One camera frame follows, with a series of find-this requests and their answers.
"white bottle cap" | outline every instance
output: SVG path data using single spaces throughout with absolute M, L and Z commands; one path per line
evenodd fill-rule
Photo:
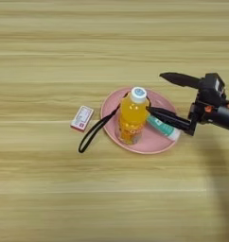
M 131 99 L 134 103 L 144 103 L 147 99 L 147 91 L 142 87 L 134 87 Z

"small box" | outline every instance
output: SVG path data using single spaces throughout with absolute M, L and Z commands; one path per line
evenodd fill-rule
M 75 118 L 71 123 L 71 128 L 84 132 L 92 115 L 94 113 L 93 109 L 85 106 L 81 106 Z

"wood grain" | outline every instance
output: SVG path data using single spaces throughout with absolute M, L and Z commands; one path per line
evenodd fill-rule
M 132 154 L 102 131 L 85 154 L 80 105 L 150 88 L 186 116 L 166 71 L 218 72 L 229 95 L 229 1 L 0 1 L 0 242 L 229 242 L 229 131 L 199 126 Z

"black strap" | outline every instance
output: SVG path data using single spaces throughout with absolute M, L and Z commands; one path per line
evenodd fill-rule
M 103 117 L 102 119 L 100 119 L 96 124 L 94 124 L 90 130 L 85 134 L 85 136 L 83 137 L 83 139 L 80 142 L 79 145 L 79 153 L 83 153 L 87 147 L 90 145 L 90 143 L 92 142 L 92 140 L 95 138 L 95 136 L 97 135 L 97 133 L 112 119 L 113 116 L 116 115 L 118 109 L 120 107 L 120 104 L 117 106 L 117 108 L 115 110 L 113 110 L 109 115 Z

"orange juice bottle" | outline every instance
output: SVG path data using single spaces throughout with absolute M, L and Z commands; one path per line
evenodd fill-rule
M 122 99 L 116 129 L 116 136 L 121 142 L 134 145 L 139 141 L 149 115 L 146 110 L 148 105 L 147 91 L 141 87 L 134 87 Z

